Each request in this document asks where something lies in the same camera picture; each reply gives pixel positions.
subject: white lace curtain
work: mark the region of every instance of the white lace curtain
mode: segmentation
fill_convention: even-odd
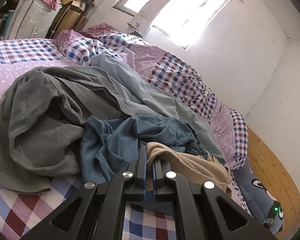
[[[128,22],[128,25],[141,36],[144,36],[150,29],[153,20],[170,0],[150,0]]]

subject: beige towel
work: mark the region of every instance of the beige towel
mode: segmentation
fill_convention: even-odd
[[[151,164],[157,156],[160,159],[168,161],[171,170],[185,176],[189,181],[202,184],[206,181],[212,181],[215,185],[221,188],[229,196],[231,196],[231,189],[228,185],[232,178],[230,170],[225,168],[218,160],[210,155],[208,160],[202,156],[194,156],[187,153],[179,153],[170,149],[169,147],[156,142],[147,144],[147,166],[148,171],[151,171]]]

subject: wooden bed frame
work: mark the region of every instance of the wooden bed frame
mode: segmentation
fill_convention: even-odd
[[[286,234],[298,230],[296,226],[300,223],[300,193],[269,147],[249,127],[248,132],[248,157],[253,171],[283,208],[283,231],[277,235],[281,240]]]

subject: silver screw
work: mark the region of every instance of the silver screw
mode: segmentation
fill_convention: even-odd
[[[126,171],[122,174],[125,178],[131,178],[133,176],[133,173],[131,171]]]
[[[206,181],[204,184],[204,187],[207,189],[212,189],[214,188],[214,183],[212,181]]]
[[[168,171],[166,173],[166,176],[169,178],[169,179],[173,179],[177,176],[177,174],[174,172],[174,171]]]
[[[93,189],[95,185],[96,185],[96,184],[95,184],[94,182],[88,181],[86,184],[84,184],[84,187],[85,187],[86,189]]]

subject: checkered bedding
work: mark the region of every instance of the checkered bedding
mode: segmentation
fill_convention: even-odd
[[[117,36],[111,35],[103,37],[102,41],[93,40],[93,45],[91,45],[91,40],[82,40],[82,38],[76,40],[78,37],[74,37],[71,44],[64,44],[62,53],[58,50],[55,40],[28,39],[0,41],[0,63],[13,64],[25,61],[51,61],[68,57],[81,65],[88,65],[90,64],[90,57],[97,53],[107,53],[119,60],[125,60],[124,55],[121,53],[124,43],[126,46],[129,46],[131,42],[145,44],[144,41],[135,36],[123,33],[119,35],[120,38],[122,38],[120,44],[117,42]],[[148,82],[158,86],[156,82],[162,80],[160,74],[157,73],[157,71],[152,71],[151,76],[152,77],[148,77]],[[208,91],[205,97],[207,98],[205,99],[206,103],[203,102],[202,105],[193,103],[190,107],[196,112],[200,112],[200,109],[203,109],[201,115],[209,119],[216,98],[212,91],[207,88],[199,90],[199,92],[205,93],[205,90]],[[233,121],[237,124],[235,126],[235,129],[237,129],[237,149],[241,150],[238,154],[245,157],[247,131],[244,119],[239,113],[233,111]],[[237,195],[241,200],[239,203],[240,206],[247,212],[250,212],[234,180],[233,174],[232,177],[233,195]],[[34,227],[79,188],[82,185],[82,181],[79,176],[68,178],[58,177],[52,180],[51,185],[52,190],[50,192],[37,195],[17,194],[0,188],[0,232],[7,240],[19,240],[22,235]],[[173,217],[166,216],[162,213],[149,212],[139,206],[127,204],[122,239],[176,239]]]

